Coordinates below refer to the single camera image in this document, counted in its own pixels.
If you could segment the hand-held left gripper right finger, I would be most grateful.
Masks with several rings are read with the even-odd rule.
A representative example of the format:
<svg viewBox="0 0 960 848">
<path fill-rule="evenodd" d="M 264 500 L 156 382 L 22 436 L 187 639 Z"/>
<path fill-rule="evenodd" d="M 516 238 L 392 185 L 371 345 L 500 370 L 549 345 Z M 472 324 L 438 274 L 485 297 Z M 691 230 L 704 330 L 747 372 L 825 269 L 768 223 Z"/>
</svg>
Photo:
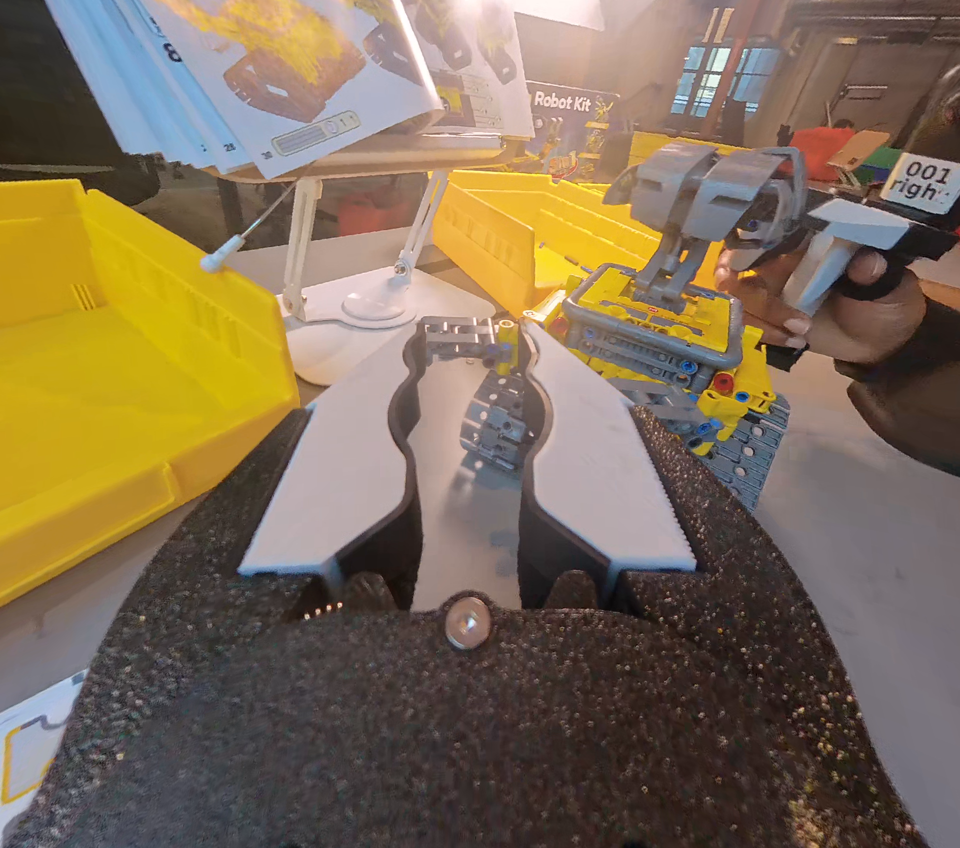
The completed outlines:
<svg viewBox="0 0 960 848">
<path fill-rule="evenodd" d="M 522 604 L 544 604 L 579 570 L 609 603 L 623 572 L 681 572 L 697 560 L 631 413 L 606 379 L 535 322 L 522 322 L 525 456 L 518 521 Z"/>
</svg>

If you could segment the building instruction booklet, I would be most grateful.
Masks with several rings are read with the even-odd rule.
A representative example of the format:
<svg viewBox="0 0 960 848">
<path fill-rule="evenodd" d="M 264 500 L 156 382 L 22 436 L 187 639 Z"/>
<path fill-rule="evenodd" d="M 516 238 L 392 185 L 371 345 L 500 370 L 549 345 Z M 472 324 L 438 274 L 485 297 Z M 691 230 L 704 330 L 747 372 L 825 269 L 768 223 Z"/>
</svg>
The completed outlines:
<svg viewBox="0 0 960 848">
<path fill-rule="evenodd" d="M 43 0 L 115 142 L 292 173 L 377 134 L 534 134 L 510 0 Z"/>
</svg>

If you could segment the yellow grey brick robot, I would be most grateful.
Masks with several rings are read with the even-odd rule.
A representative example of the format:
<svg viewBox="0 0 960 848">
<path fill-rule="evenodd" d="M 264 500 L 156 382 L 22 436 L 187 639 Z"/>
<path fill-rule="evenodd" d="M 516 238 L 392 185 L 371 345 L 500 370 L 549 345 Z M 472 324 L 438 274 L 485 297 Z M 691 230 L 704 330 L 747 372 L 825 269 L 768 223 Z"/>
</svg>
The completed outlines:
<svg viewBox="0 0 960 848">
<path fill-rule="evenodd" d="M 807 192 L 805 157 L 794 147 L 725 154 L 675 139 L 624 170 L 603 198 L 660 234 L 642 268 L 603 263 L 515 315 L 451 261 L 499 311 L 539 324 L 647 407 L 753 511 L 789 405 L 774 392 L 762 332 L 717 290 L 714 262 L 725 246 L 745 249 L 749 262 L 772 249 L 798 229 Z"/>
</svg>

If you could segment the dark blue toy box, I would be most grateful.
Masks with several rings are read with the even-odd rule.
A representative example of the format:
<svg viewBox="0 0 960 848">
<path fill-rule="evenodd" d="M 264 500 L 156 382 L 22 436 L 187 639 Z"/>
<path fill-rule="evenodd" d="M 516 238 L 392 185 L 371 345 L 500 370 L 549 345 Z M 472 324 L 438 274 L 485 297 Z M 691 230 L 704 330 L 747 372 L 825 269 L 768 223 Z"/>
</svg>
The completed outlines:
<svg viewBox="0 0 960 848">
<path fill-rule="evenodd" d="M 596 182 L 620 95 L 528 81 L 534 137 L 524 168 L 555 181 Z"/>
</svg>

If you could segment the white booklet stand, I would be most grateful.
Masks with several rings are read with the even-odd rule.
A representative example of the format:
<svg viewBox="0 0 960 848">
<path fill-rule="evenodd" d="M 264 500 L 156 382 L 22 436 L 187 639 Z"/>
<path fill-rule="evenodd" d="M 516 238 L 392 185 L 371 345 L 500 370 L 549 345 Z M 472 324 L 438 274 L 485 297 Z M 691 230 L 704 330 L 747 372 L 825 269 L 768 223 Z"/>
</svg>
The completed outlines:
<svg viewBox="0 0 960 848">
<path fill-rule="evenodd" d="M 417 269 L 455 169 L 499 166 L 518 155 L 519 137 L 468 132 L 376 134 L 282 176 L 294 182 L 283 290 L 277 299 L 288 326 L 294 372 L 328 387 L 423 316 L 486 318 L 491 302 Z M 428 172 L 414 222 L 392 265 L 306 285 L 306 264 L 323 183 Z"/>
</svg>

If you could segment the window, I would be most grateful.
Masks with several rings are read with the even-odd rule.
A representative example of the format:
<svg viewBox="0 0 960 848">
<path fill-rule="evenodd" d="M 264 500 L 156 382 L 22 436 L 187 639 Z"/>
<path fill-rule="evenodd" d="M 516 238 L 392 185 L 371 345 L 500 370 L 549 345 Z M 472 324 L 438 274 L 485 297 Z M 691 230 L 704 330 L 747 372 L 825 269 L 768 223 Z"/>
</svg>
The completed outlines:
<svg viewBox="0 0 960 848">
<path fill-rule="evenodd" d="M 669 111 L 671 116 L 706 118 L 731 53 L 730 46 L 690 47 Z M 757 113 L 781 55 L 779 48 L 767 44 L 744 48 L 728 87 L 727 97 L 744 104 L 746 119 Z"/>
</svg>

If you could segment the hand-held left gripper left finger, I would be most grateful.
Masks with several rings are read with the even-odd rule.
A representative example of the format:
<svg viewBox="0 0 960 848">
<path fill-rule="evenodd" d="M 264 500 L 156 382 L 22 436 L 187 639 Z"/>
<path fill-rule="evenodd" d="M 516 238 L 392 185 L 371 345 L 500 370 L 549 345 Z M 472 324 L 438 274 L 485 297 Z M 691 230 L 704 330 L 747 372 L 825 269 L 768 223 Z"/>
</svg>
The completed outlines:
<svg viewBox="0 0 960 848">
<path fill-rule="evenodd" d="M 339 590 L 372 572 L 413 592 L 424 531 L 410 436 L 424 373 L 424 331 L 407 326 L 312 403 L 239 574 L 306 574 Z"/>
</svg>

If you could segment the person's right hand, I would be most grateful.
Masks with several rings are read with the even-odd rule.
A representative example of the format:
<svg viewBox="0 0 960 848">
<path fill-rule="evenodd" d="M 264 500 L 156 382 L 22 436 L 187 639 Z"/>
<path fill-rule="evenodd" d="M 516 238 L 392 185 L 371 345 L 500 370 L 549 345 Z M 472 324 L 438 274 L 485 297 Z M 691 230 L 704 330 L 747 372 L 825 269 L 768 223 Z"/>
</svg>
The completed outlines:
<svg viewBox="0 0 960 848">
<path fill-rule="evenodd" d="M 782 294 L 803 257 L 804 251 L 797 251 L 739 270 L 733 251 L 719 255 L 714 271 L 717 290 L 739 299 L 744 324 L 761 331 L 765 346 L 809 349 L 832 359 L 871 365 L 900 349 L 921 324 L 927 299 L 910 269 L 882 298 L 863 301 L 831 292 L 814 315 L 801 313 Z"/>
</svg>

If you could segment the person's right forearm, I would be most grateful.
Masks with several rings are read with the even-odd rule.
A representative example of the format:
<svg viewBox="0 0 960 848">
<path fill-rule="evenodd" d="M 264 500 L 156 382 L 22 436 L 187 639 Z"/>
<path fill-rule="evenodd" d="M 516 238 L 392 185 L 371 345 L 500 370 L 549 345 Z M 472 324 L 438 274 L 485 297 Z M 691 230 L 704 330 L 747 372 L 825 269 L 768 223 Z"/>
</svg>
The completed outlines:
<svg viewBox="0 0 960 848">
<path fill-rule="evenodd" d="M 926 301 L 917 330 L 871 365 L 834 360 L 847 396 L 883 441 L 916 461 L 959 474 L 959 313 Z"/>
</svg>

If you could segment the white sticker sheet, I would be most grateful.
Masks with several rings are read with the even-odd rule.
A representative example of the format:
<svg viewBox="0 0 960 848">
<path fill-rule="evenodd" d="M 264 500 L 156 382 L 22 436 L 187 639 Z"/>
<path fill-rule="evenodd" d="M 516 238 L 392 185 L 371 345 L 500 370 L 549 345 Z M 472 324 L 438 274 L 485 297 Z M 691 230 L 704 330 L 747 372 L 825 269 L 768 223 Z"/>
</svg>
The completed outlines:
<svg viewBox="0 0 960 848">
<path fill-rule="evenodd" d="M 56 756 L 87 673 L 82 669 L 1 714 L 2 846 Z"/>
</svg>

